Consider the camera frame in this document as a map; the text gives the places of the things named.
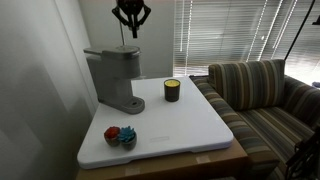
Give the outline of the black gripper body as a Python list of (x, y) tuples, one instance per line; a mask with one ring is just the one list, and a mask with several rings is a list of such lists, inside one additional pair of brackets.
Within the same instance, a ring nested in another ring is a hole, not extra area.
[(143, 0), (118, 0), (117, 7), (128, 16), (128, 19), (119, 16), (123, 24), (143, 24), (146, 20), (146, 16), (138, 20), (139, 13), (145, 7)]

